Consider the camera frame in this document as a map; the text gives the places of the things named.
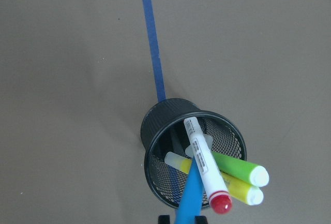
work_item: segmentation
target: mesh cup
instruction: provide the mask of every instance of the mesh cup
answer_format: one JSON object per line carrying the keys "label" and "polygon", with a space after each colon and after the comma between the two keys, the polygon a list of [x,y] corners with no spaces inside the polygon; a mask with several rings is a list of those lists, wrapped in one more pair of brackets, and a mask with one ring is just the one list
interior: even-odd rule
{"label": "mesh cup", "polygon": [[[202,131],[213,137],[212,151],[246,160],[246,147],[239,130],[225,117],[200,110],[194,103],[167,99],[154,105],[141,125],[141,140],[146,149],[144,169],[149,187],[166,205],[178,208],[187,175],[164,163],[167,152],[183,157],[190,142],[183,120],[195,116]],[[209,206],[204,193],[202,208]]]}

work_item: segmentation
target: marker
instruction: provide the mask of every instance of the marker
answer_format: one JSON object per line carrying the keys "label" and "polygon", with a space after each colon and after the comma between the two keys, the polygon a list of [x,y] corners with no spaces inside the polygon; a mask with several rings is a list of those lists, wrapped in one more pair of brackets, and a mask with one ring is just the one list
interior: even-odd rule
{"label": "marker", "polygon": [[[165,156],[164,162],[167,165],[188,174],[192,160],[173,152],[168,152]],[[221,175],[232,197],[246,203],[247,205],[258,205],[262,203],[264,198],[263,192],[258,187],[250,185],[223,172],[221,172]]]}
{"label": "marker", "polygon": [[212,153],[207,146],[198,119],[196,117],[186,118],[184,125],[190,144],[193,147],[194,157],[197,161],[209,204],[216,213],[226,214],[231,210],[232,200]]}
{"label": "marker", "polygon": [[[206,135],[206,134],[203,134],[203,137],[205,137],[207,146],[211,150],[212,149],[212,146],[213,146],[213,137],[210,136],[210,135]],[[186,156],[189,156],[190,158],[193,158],[194,154],[193,154],[193,150],[192,150],[192,146],[191,145],[189,145],[185,149],[185,154],[186,154]]]}
{"label": "marker", "polygon": [[269,174],[263,166],[221,153],[212,152],[212,154],[221,171],[257,187],[263,187],[269,183]]}
{"label": "marker", "polygon": [[193,159],[174,224],[194,224],[195,216],[200,216],[202,197],[203,184],[197,162]]}

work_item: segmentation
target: blue painter's tape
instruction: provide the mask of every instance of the blue painter's tape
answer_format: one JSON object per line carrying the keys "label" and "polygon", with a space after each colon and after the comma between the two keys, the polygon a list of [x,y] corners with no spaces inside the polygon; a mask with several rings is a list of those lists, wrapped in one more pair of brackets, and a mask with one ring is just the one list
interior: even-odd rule
{"label": "blue painter's tape", "polygon": [[149,49],[151,50],[157,99],[158,101],[163,101],[166,99],[166,94],[164,90],[164,82],[163,82],[162,67],[161,67],[161,60],[159,53],[159,45],[157,42],[155,21],[153,15],[152,0],[142,0],[142,1],[145,12]]}

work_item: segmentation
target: black object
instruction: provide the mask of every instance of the black object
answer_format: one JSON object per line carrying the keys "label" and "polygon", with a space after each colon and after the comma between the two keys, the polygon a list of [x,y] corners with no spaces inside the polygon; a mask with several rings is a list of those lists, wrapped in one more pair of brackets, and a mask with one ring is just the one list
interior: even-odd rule
{"label": "black object", "polygon": [[208,224],[207,218],[203,215],[195,217],[195,224]]}
{"label": "black object", "polygon": [[[141,140],[146,149],[144,169],[155,196],[170,207],[178,208],[187,175],[164,163],[167,152],[185,155],[190,144],[183,120],[197,117],[202,131],[213,137],[212,151],[246,160],[246,147],[239,130],[225,117],[200,110],[194,103],[172,98],[154,105],[141,125]],[[202,208],[208,207],[206,194]]]}
{"label": "black object", "polygon": [[[196,216],[194,219],[195,224],[208,224],[207,218],[205,216]],[[159,215],[157,224],[170,224],[169,215]]]}
{"label": "black object", "polygon": [[159,215],[157,224],[170,224],[170,216],[169,215]]}

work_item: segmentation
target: marker cap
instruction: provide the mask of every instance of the marker cap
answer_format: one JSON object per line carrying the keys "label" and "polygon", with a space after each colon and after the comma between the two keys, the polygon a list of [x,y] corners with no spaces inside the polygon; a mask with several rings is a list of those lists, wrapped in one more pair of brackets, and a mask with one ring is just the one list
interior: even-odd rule
{"label": "marker cap", "polygon": [[184,157],[178,154],[168,152],[164,158],[164,162],[169,166],[180,169],[180,166],[182,165],[184,159],[185,159]]}
{"label": "marker cap", "polygon": [[252,185],[263,187],[269,183],[269,174],[263,166],[256,166],[250,173]]}
{"label": "marker cap", "polygon": [[230,195],[225,191],[218,191],[211,195],[209,204],[217,214],[226,214],[232,208]]}
{"label": "marker cap", "polygon": [[258,187],[251,187],[247,192],[247,204],[248,205],[259,205],[263,201],[263,192]]}

